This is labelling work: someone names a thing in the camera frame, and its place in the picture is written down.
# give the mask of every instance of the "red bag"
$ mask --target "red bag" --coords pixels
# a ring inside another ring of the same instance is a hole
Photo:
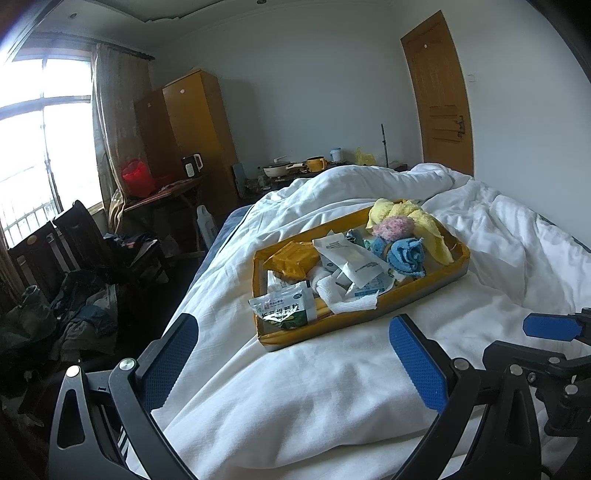
[[[146,198],[156,190],[148,166],[142,160],[132,160],[122,171],[123,180],[134,197]]]

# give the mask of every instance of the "yellow packet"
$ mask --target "yellow packet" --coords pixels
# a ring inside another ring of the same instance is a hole
[[[262,266],[291,280],[303,281],[319,261],[320,255],[311,242],[289,242]]]

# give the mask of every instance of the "yellow towel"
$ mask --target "yellow towel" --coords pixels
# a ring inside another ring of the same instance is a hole
[[[410,200],[404,203],[394,203],[390,200],[379,199],[369,211],[367,229],[382,223],[384,219],[392,215],[407,216],[414,220],[414,235],[423,238],[423,245],[431,256],[441,265],[449,265],[453,262],[452,253],[431,215]]]

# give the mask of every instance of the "screw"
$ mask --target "screw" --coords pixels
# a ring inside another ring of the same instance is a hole
[[[579,388],[573,384],[568,384],[564,388],[564,393],[566,393],[567,395],[575,395],[575,393],[577,393],[578,391],[579,391]]]
[[[465,358],[456,358],[453,361],[453,366],[457,370],[468,370],[470,368],[470,363]]]
[[[124,358],[119,362],[119,368],[121,370],[131,370],[135,366],[135,360],[133,358]]]
[[[519,365],[513,364],[509,367],[509,372],[518,377],[523,373],[523,369]]]
[[[71,367],[68,367],[68,370],[66,370],[66,375],[70,378],[74,378],[79,373],[80,367],[78,365],[72,365]]]

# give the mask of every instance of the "yellow plastic bag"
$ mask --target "yellow plastic bag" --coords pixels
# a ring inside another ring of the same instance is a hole
[[[311,242],[289,242],[270,256],[263,263],[263,268],[273,270],[291,280],[303,281],[319,261],[320,255]]]
[[[367,165],[368,167],[372,167],[377,165],[375,162],[375,157],[373,153],[363,153],[361,148],[357,149],[355,153],[355,162],[357,165]]]

